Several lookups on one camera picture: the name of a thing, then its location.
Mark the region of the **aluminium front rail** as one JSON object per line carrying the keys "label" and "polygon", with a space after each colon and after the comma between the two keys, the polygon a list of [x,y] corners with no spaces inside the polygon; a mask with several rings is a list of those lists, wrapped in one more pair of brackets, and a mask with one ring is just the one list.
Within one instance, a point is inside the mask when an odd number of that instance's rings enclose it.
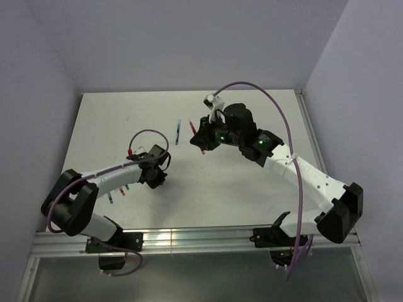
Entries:
{"label": "aluminium front rail", "polygon": [[[213,226],[200,228],[161,228],[132,229],[127,233],[142,233],[140,254],[196,254],[212,252],[250,252],[257,251],[249,238],[256,226]],[[92,243],[89,237],[77,235],[39,232],[35,235],[30,258],[79,257],[79,256],[121,256],[122,252],[102,249],[87,252]]]}

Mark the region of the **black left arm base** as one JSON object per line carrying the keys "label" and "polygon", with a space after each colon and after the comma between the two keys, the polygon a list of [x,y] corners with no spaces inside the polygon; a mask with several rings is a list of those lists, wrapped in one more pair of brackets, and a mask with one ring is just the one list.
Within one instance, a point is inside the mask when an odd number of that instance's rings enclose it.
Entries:
{"label": "black left arm base", "polygon": [[[85,253],[98,254],[98,266],[102,273],[114,277],[127,276],[139,270],[144,262],[140,254],[143,242],[142,232],[120,232],[107,242],[90,237],[86,242]],[[129,254],[136,255],[139,261],[131,271],[121,272]]]}

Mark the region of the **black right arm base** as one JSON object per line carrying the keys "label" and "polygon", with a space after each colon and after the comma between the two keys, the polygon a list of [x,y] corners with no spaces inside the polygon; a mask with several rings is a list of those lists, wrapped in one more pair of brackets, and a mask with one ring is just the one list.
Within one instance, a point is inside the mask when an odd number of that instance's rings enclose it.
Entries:
{"label": "black right arm base", "polygon": [[289,237],[279,227],[254,228],[249,241],[257,249],[269,248],[276,266],[288,267],[294,254],[295,237]]}

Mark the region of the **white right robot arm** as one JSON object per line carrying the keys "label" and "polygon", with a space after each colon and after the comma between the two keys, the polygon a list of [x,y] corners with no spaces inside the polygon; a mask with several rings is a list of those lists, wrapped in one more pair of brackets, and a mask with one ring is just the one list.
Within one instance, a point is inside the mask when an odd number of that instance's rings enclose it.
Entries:
{"label": "white right robot arm", "polygon": [[281,214],[273,224],[273,240],[286,245],[298,234],[319,233],[333,243],[343,243],[363,214],[363,188],[355,182],[337,181],[291,153],[278,136],[257,128],[245,104],[204,103],[210,114],[200,119],[192,145],[204,151],[235,146],[246,159],[282,176],[316,203],[317,209],[301,217],[289,211]]}

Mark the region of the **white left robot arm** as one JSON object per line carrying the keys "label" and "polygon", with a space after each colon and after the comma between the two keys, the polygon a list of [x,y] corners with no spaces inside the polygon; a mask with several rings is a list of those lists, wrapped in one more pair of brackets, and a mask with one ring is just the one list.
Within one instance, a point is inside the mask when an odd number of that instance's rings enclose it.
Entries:
{"label": "white left robot arm", "polygon": [[150,151],[129,155],[121,164],[101,171],[78,173],[66,170],[57,179],[40,209],[47,222],[70,237],[86,235],[100,240],[108,251],[123,243],[122,228],[113,220],[94,212],[98,198],[129,184],[160,186],[167,176],[163,164],[171,155],[158,145]]}

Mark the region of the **aluminium side rail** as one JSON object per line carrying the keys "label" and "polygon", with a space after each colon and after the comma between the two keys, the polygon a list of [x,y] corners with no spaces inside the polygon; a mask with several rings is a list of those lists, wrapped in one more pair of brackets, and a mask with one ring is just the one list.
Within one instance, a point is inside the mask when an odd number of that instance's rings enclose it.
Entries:
{"label": "aluminium side rail", "polygon": [[302,222],[315,225],[315,218],[323,213],[327,213],[332,208],[333,197],[340,197],[343,192],[343,183],[337,181],[327,174],[324,160],[321,155],[319,143],[316,139],[312,122],[307,112],[304,97],[301,90],[294,90],[294,95],[300,109],[304,126],[308,135],[310,147],[314,155],[314,161],[308,161],[296,152],[295,158],[300,169],[304,185],[304,193],[315,203],[316,209],[304,211]]}

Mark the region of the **light blue pen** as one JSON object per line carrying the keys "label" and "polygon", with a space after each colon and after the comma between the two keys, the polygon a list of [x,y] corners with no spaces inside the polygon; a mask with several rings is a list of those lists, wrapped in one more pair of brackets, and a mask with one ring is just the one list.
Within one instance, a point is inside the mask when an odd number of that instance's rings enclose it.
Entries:
{"label": "light blue pen", "polygon": [[175,145],[179,145],[179,138],[180,138],[180,131],[181,131],[181,119],[177,120],[177,125],[176,125],[176,136],[175,136]]}

